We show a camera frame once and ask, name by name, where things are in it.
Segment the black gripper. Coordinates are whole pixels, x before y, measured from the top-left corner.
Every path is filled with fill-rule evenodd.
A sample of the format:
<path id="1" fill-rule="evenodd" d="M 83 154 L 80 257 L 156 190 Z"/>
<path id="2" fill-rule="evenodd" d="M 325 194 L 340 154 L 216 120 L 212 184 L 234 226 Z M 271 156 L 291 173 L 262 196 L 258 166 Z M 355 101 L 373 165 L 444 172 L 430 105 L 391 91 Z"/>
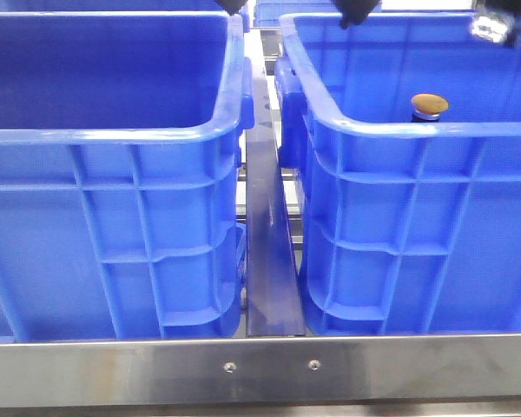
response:
<path id="1" fill-rule="evenodd" d="M 471 6 L 472 36 L 506 48 L 521 44 L 521 0 L 476 0 Z"/>

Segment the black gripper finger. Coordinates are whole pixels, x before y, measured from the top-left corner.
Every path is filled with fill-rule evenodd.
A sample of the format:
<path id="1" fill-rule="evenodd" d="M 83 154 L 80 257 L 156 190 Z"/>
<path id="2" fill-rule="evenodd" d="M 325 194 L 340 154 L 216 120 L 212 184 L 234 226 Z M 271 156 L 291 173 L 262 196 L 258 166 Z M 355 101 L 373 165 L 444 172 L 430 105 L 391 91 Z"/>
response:
<path id="1" fill-rule="evenodd" d="M 248 0 L 214 0 L 217 10 L 225 11 L 230 16 L 248 13 Z"/>
<path id="2" fill-rule="evenodd" d="M 332 0 L 333 6 L 341 14 L 340 27 L 362 24 L 379 5 L 379 0 Z"/>

